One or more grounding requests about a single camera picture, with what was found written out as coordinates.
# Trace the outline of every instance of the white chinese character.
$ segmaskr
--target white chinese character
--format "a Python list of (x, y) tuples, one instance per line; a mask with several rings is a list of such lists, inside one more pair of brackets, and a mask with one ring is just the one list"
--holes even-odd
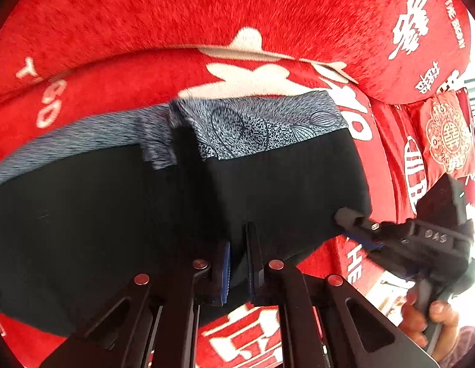
[(464, 87), (464, 80), (459, 77), (460, 73), (456, 69), (452, 74), (447, 78), (447, 81), (443, 82), (442, 85), (437, 89), (437, 94), (445, 93), (449, 90), (458, 90)]
[(393, 29), (393, 44), (397, 48), (389, 56), (389, 60), (394, 59), (399, 49), (405, 50), (406, 55), (415, 51), (418, 46), (420, 36), (428, 33), (428, 17), (426, 10), (423, 9), (428, 0), (408, 0), (406, 3), (407, 13), (401, 14)]
[(415, 86), (422, 94), (426, 94), (432, 89), (432, 84), (440, 73), (439, 63), (433, 61), (433, 67), (427, 70), (425, 76), (420, 75), (421, 81)]
[(268, 63), (249, 70), (227, 63), (208, 63), (207, 70), (222, 79), (190, 87), (178, 93), (180, 98), (237, 98), (244, 95), (300, 95), (312, 89), (288, 80), (290, 72)]

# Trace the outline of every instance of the black metal bracket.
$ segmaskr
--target black metal bracket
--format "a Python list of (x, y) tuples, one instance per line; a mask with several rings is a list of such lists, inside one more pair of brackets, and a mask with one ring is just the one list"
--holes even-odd
[(344, 278), (320, 279), (280, 260), (264, 262), (252, 223), (245, 235), (254, 304), (279, 306), (283, 366), (438, 366)]
[[(467, 219), (459, 182), (447, 174), (418, 201), (417, 210), (417, 218), (403, 224), (376, 223), (347, 207), (335, 220), (348, 235), (366, 242), (373, 262), (406, 281), (417, 281), (415, 307), (429, 317), (432, 302), (448, 301), (475, 282), (475, 259), (470, 256), (474, 225)], [(441, 330), (441, 324), (428, 319), (427, 353), (434, 351)]]
[(200, 304), (222, 306), (229, 284), (229, 243), (182, 262), (168, 276), (137, 275), (41, 368), (193, 368)]

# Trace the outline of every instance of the folded cloth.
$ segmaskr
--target folded cloth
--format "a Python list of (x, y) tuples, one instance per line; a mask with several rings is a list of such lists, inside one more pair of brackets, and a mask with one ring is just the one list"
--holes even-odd
[(168, 105), (161, 104), (91, 116), (53, 130), (0, 162), (0, 184), (68, 156), (132, 144), (147, 147), (146, 159), (153, 163), (154, 169), (174, 165), (168, 112)]
[[(183, 126), (172, 121), (172, 141), (161, 137), (167, 107), (124, 112), (115, 134), (131, 129), (135, 118), (139, 127), (131, 131), (140, 131), (142, 149), (98, 149), (94, 142), (93, 151), (0, 185), (0, 312), (66, 335), (133, 275), (170, 271), (190, 253), (204, 254), (206, 241), (226, 238), (232, 246), (230, 302), (204, 309), (206, 323), (247, 301), (243, 224), (256, 223), (265, 258), (297, 264), (341, 233), (332, 220), (340, 207), (369, 214), (347, 121), (326, 91), (173, 104), (185, 114)], [(234, 114), (215, 114), (222, 108)], [(68, 144), (75, 129), (91, 134), (110, 123), (100, 134), (109, 142), (109, 131), (118, 126), (117, 114), (110, 115), (103, 115), (106, 122), (86, 119), (46, 141), (64, 137)], [(198, 123), (199, 136), (211, 136), (204, 141), (217, 153), (201, 155), (209, 150), (198, 147), (197, 126), (189, 122)], [(240, 125), (244, 131), (236, 137)], [(229, 147), (219, 142), (222, 134), (234, 136), (232, 155), (222, 155)], [(173, 156), (168, 145), (177, 164), (154, 170), (154, 163), (161, 166), (161, 149)]]
[(0, 108), (0, 161), (26, 143), (93, 115), (178, 97), (219, 99), (325, 90), (348, 124), (372, 195), (372, 218), (395, 220), (388, 162), (369, 100), (325, 65), (210, 49), (126, 54), (41, 82)]

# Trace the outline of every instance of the black triangular cutout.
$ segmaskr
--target black triangular cutout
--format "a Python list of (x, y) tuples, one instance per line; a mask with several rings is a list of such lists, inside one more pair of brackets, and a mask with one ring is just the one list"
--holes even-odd
[(118, 338), (118, 331), (130, 310), (130, 300), (121, 301), (87, 336), (87, 340), (112, 350)]
[(364, 306), (355, 299), (348, 299), (346, 306), (353, 318), (355, 327), (368, 353), (373, 353), (394, 343), (395, 337)]

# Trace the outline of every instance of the printed logo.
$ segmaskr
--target printed logo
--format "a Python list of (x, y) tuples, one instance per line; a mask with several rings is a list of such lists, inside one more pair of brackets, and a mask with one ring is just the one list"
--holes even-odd
[(438, 241), (440, 243), (447, 242), (447, 234), (441, 234), (440, 232), (433, 232), (432, 230), (425, 231), (425, 238), (431, 239), (433, 241)]
[(16, 77), (18, 79), (22, 79), (26, 75), (30, 75), (33, 77), (37, 77), (38, 74), (36, 73), (35, 66), (33, 65), (33, 58), (26, 57), (25, 58), (25, 66), (21, 68), (18, 72), (16, 72)]
[(362, 250), (362, 244), (355, 246), (347, 253), (346, 259), (352, 259), (352, 262), (346, 268), (348, 272), (348, 282), (352, 285), (362, 277), (362, 255), (358, 254)]
[(426, 125), (430, 155), (445, 172), (461, 169), (471, 148), (471, 132), (464, 117), (447, 102), (434, 101)]
[(40, 109), (36, 117), (36, 126), (38, 128), (47, 128), (50, 126), (60, 113), (62, 101), (57, 99), (67, 87), (65, 80), (58, 80), (47, 87), (43, 93), (42, 103), (47, 105)]
[(404, 178), (411, 210), (416, 214), (416, 204), (426, 194), (427, 181), (423, 157), (411, 135), (404, 146)]
[(457, 13), (455, 12), (452, 0), (445, 1), (445, 9), (447, 10), (447, 15), (449, 16), (450, 23), (454, 28), (455, 37), (459, 42), (459, 48), (465, 48), (466, 42), (464, 41), (464, 35), (462, 34), (461, 23), (459, 22), (459, 19), (456, 18)]
[(393, 29), (393, 44), (397, 48), (389, 56), (389, 60), (394, 59), (399, 50), (406, 51), (410, 55), (420, 45), (420, 36), (428, 34), (428, 17), (423, 9), (428, 0), (408, 0), (406, 3), (406, 13), (401, 14)]
[(202, 333), (203, 339), (208, 340), (220, 357), (219, 366), (249, 368), (282, 362), (277, 308), (243, 305), (229, 313), (227, 319), (223, 325)]

